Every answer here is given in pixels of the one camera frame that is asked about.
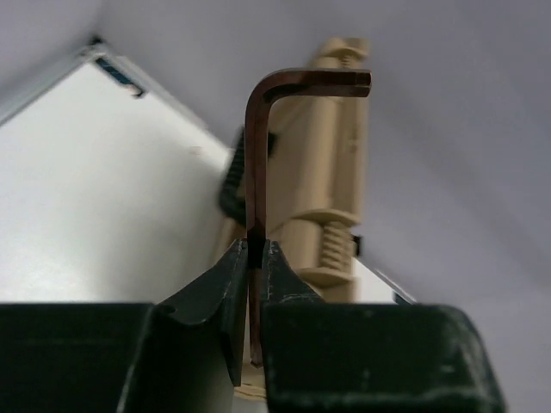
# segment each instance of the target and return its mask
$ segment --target beige plastic part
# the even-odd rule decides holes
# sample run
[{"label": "beige plastic part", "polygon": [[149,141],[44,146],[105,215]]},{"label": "beige plastic part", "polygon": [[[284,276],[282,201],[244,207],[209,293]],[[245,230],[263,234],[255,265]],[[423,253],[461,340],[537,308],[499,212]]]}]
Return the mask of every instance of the beige plastic part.
[{"label": "beige plastic part", "polygon": [[[368,56],[362,39],[328,40],[308,66],[359,68]],[[325,300],[355,296],[350,227],[362,216],[367,100],[287,97],[277,102],[269,129],[277,141],[267,170],[267,232],[290,267]],[[217,260],[245,229],[229,218],[220,227]],[[249,364],[245,343],[243,384],[236,395],[265,399],[263,370]]]}]

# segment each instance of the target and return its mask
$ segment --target gray background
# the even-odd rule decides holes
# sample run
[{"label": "gray background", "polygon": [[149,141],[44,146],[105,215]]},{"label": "gray background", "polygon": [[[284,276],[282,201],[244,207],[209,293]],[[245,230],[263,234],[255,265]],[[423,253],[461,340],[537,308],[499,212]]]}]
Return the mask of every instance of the gray background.
[{"label": "gray background", "polygon": [[99,33],[223,141],[266,73],[333,35],[374,72],[365,261],[480,327],[513,411],[551,388],[551,3],[0,0],[0,98]]}]

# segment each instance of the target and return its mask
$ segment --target worn black surface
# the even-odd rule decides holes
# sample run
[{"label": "worn black surface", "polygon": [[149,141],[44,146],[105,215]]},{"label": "worn black surface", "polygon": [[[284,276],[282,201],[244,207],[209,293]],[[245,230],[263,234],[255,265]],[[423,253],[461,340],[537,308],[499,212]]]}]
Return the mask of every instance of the worn black surface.
[{"label": "worn black surface", "polygon": [[0,305],[1,412],[224,412],[240,383],[246,243],[161,305]]},{"label": "worn black surface", "polygon": [[247,304],[247,243],[235,240],[201,277],[161,303],[168,318],[187,328],[215,324],[234,385],[240,385]]},{"label": "worn black surface", "polygon": [[261,303],[323,303],[289,267],[278,242],[267,240],[263,252]]},{"label": "worn black surface", "polygon": [[0,411],[124,411],[153,308],[0,305]]},{"label": "worn black surface", "polygon": [[454,308],[267,304],[262,333],[270,413],[505,411]]}]

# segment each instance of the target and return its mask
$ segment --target white wall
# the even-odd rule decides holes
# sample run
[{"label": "white wall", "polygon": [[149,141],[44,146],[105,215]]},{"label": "white wall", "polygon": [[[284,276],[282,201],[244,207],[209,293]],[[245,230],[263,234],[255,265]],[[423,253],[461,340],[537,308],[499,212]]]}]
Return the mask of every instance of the white wall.
[{"label": "white wall", "polygon": [[0,300],[153,300],[208,265],[227,149],[82,66],[0,127]]}]

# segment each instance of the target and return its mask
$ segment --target bent copper wire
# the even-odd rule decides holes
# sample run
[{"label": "bent copper wire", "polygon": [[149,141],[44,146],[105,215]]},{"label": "bent copper wire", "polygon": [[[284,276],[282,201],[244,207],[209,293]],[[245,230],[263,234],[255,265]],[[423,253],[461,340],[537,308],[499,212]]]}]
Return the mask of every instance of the bent copper wire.
[{"label": "bent copper wire", "polygon": [[251,364],[263,364],[260,347],[260,286],[266,242],[266,164],[268,117],[272,104],[285,96],[366,97],[370,71],[285,69],[265,77],[255,87],[245,111],[245,204],[249,259],[249,319]]}]

